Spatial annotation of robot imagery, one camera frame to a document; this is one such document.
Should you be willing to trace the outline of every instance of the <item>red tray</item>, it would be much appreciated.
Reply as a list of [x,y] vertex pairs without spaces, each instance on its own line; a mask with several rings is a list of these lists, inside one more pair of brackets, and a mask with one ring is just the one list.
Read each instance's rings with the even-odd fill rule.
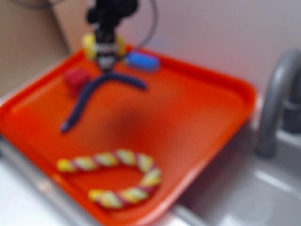
[[[63,81],[66,70],[99,75],[83,52],[21,90],[0,108],[0,133],[90,215],[108,226],[141,226],[160,217],[218,154],[250,116],[255,91],[247,83],[158,56],[161,68],[144,73],[117,65],[116,71],[144,80],[147,91],[112,81],[96,90],[81,120],[66,134],[59,126],[75,99]],[[66,175],[60,158],[129,148],[152,156],[162,184],[142,204],[104,210],[87,199],[91,188],[135,185],[139,172],[124,168]]]

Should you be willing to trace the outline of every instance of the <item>rope toy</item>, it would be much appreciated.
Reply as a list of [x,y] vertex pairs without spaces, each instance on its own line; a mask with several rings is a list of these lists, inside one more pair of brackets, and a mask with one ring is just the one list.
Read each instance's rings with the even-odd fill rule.
[[71,160],[60,159],[57,162],[59,171],[69,173],[88,172],[120,165],[137,167],[143,173],[143,178],[138,185],[120,191],[90,190],[88,192],[89,200],[106,209],[122,209],[149,198],[161,182],[161,170],[156,166],[153,158],[143,153],[118,149],[113,152],[99,153],[92,157],[83,156]]

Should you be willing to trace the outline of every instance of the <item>sink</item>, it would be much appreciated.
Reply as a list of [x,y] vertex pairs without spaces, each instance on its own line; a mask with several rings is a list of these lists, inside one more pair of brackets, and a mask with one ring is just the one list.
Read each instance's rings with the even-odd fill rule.
[[301,137],[279,132],[277,155],[266,160],[254,154],[255,131],[245,125],[178,204],[208,226],[299,226]]

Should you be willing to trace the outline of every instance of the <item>gray faucet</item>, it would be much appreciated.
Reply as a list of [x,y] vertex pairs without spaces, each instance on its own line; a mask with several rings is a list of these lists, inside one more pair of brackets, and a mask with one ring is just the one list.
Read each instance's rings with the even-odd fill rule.
[[301,51],[292,49],[280,58],[269,83],[261,113],[256,154],[276,154],[276,131],[301,132]]

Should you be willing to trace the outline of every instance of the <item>red sponge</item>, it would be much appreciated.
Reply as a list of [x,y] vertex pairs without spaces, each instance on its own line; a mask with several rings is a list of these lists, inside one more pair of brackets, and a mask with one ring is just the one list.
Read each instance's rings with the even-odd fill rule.
[[68,70],[64,74],[64,80],[70,89],[70,95],[76,98],[91,78],[87,71],[77,68]]

